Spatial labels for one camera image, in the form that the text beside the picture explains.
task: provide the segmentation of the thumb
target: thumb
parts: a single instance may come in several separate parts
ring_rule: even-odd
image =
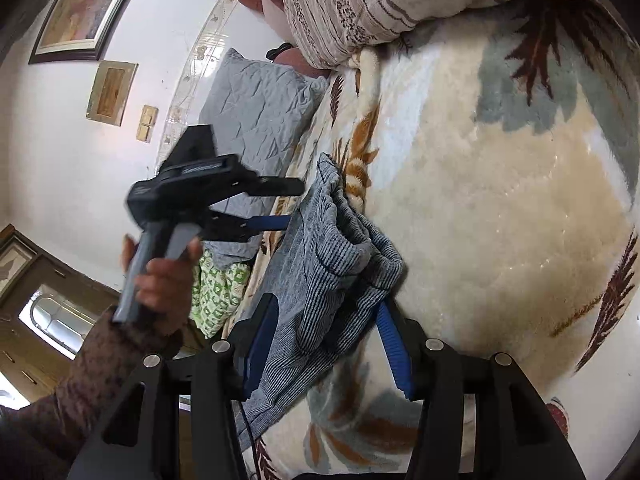
[[[189,245],[187,245],[187,255],[189,257],[189,261],[195,265],[200,260],[202,256],[202,241],[198,237],[195,237]]]
[[[124,272],[129,269],[129,264],[133,255],[136,253],[136,244],[129,235],[125,235],[122,239],[122,252],[120,253],[120,266]]]

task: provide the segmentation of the white wall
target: white wall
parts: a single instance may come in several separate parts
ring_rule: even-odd
[[[0,90],[0,102],[3,95]],[[0,229],[9,223],[9,174],[7,157],[7,138],[0,132]]]
[[[153,167],[177,79],[216,1],[130,0],[104,56],[140,64],[121,127],[84,117],[96,62],[27,65],[44,12],[0,66],[4,213],[44,250],[113,288],[122,286],[122,236],[138,232],[124,199]],[[150,144],[135,139],[145,104],[159,108]],[[0,173],[6,202],[1,189]]]

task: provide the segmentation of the patterned comforter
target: patterned comforter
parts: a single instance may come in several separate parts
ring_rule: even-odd
[[[590,2],[514,0],[376,55],[380,90],[364,65],[336,73],[288,175],[310,184],[331,154],[407,264],[404,314],[459,352],[508,352],[550,399],[634,291],[638,52]],[[277,237],[264,237],[243,304]],[[385,362],[374,328],[258,440],[265,478],[403,471],[420,406]]]

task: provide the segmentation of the picture frame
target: picture frame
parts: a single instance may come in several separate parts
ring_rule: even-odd
[[[136,63],[101,61],[95,73],[86,118],[120,126],[137,68]]]
[[[99,60],[128,0],[54,0],[29,64]]]
[[[36,253],[16,238],[5,245],[0,253],[0,298],[35,257]]]

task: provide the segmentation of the green patterned cloth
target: green patterned cloth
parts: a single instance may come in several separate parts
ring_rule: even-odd
[[[232,264],[226,270],[217,269],[213,265],[211,252],[203,248],[199,265],[194,267],[193,274],[190,317],[209,338],[220,330],[240,305],[251,269],[247,264]]]

